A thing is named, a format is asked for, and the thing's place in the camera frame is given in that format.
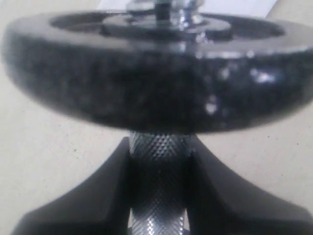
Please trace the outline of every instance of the white paper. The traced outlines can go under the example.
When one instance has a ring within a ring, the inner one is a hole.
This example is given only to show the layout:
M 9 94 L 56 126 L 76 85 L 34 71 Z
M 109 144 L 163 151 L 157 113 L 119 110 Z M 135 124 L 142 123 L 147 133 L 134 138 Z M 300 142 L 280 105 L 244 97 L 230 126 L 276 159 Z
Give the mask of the white paper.
M 102 0 L 98 9 L 124 10 L 130 0 Z M 266 17 L 277 0 L 205 0 L 201 12 Z

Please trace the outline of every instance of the weight plate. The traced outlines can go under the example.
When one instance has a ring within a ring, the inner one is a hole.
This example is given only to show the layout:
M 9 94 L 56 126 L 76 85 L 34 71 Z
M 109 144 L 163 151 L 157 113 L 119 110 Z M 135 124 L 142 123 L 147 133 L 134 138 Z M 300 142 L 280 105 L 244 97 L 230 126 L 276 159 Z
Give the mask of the weight plate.
M 229 22 L 227 42 L 123 38 L 103 31 L 118 12 L 44 14 L 11 23 L 2 44 L 23 91 L 72 117 L 136 131 L 227 131 L 268 123 L 313 96 L 313 30 Z

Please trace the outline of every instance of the beige floor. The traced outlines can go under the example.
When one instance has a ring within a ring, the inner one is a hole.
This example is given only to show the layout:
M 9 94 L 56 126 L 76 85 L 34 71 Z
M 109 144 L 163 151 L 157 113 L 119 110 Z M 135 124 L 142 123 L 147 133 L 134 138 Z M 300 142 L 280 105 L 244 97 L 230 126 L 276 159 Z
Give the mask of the beige floor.
M 0 34 L 11 19 L 94 9 L 98 0 L 0 0 Z M 313 26 L 312 0 L 280 0 L 270 16 Z M 91 175 L 125 132 L 89 125 L 34 104 L 0 67 L 0 234 L 27 211 Z M 201 136 L 236 172 L 313 212 L 313 106 L 267 127 Z

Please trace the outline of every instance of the black weight plate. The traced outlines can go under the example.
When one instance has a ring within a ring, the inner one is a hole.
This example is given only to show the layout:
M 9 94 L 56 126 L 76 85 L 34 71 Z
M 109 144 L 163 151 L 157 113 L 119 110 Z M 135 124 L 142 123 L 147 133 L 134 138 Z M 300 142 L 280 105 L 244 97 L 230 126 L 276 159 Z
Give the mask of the black weight plate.
M 14 21 L 2 44 L 8 75 L 55 110 L 137 131 L 251 127 L 312 99 L 309 27 L 212 16 L 232 24 L 234 40 L 186 44 L 101 35 L 101 22 L 111 15 L 46 14 Z

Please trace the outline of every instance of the dumbbell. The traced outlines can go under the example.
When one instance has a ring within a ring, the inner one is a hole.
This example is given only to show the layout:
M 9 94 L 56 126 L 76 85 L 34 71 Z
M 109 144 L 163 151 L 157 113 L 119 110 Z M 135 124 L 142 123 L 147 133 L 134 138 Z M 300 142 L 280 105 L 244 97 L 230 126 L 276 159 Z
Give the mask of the dumbbell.
M 313 234 L 306 209 L 244 180 L 196 137 L 309 104 L 313 30 L 199 13 L 201 5 L 134 0 L 126 11 L 8 25 L 1 54 L 19 89 L 62 114 L 131 132 L 94 175 L 28 213 L 13 234 Z

